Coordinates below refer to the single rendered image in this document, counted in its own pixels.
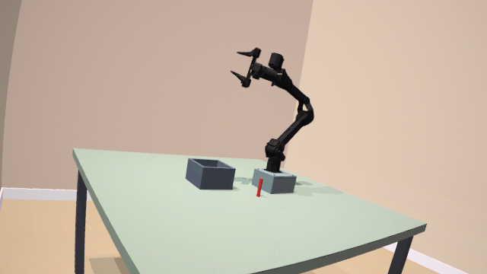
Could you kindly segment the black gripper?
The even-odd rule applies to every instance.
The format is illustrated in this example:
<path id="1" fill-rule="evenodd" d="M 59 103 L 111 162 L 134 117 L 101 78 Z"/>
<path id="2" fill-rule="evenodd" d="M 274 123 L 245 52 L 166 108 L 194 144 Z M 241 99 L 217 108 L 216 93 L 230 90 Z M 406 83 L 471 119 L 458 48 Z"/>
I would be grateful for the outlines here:
<path id="1" fill-rule="evenodd" d="M 240 81 L 241 81 L 241 84 L 243 88 L 248 88 L 250 86 L 250 83 L 251 83 L 251 73 L 252 71 L 250 72 L 250 70 L 254 67 L 254 64 L 256 62 L 256 59 L 259 58 L 259 54 L 260 54 L 261 50 L 259 48 L 255 48 L 254 50 L 252 50 L 251 52 L 248 52 L 248 53 L 243 53 L 243 52 L 237 52 L 237 54 L 240 54 L 240 55 L 245 55 L 245 56 L 253 56 L 253 60 L 251 62 L 251 65 L 250 65 L 250 68 L 249 68 L 249 71 L 247 73 L 247 77 L 245 76 L 242 76 L 236 72 L 233 72 L 233 71 L 230 71 L 231 73 L 233 73 L 235 76 L 237 76 Z M 262 78 L 264 79 L 266 74 L 267 74 L 267 67 L 263 66 L 263 68 L 265 69 L 264 71 L 262 70 L 261 71 L 261 75 L 262 75 Z"/>

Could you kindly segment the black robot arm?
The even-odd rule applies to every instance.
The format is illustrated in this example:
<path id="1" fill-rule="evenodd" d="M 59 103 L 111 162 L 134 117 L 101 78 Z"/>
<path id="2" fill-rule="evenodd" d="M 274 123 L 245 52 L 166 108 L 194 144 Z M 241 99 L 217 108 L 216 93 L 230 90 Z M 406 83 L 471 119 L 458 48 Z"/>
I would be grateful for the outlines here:
<path id="1" fill-rule="evenodd" d="M 282 68 L 282 64 L 285 61 L 283 58 L 284 57 L 281 54 L 272 53 L 268 63 L 269 68 L 267 69 L 267 74 L 264 79 L 272 81 L 272 87 L 276 86 L 286 90 L 298 101 L 299 105 L 298 114 L 291 126 L 278 139 L 271 139 L 266 143 L 265 152 L 266 157 L 269 158 L 269 160 L 266 169 L 264 170 L 274 174 L 282 173 L 280 172 L 280 167 L 281 162 L 286 159 L 283 153 L 286 144 L 303 126 L 310 124 L 314 119 L 314 110 L 310 105 L 309 97 L 306 97 L 304 93 L 292 83 L 291 78 L 288 77 L 287 72 Z M 263 64 L 255 62 L 254 67 L 252 68 L 252 77 L 259 80 L 259 78 L 262 77 L 262 70 L 265 70 Z M 303 110 L 304 104 L 308 111 Z"/>

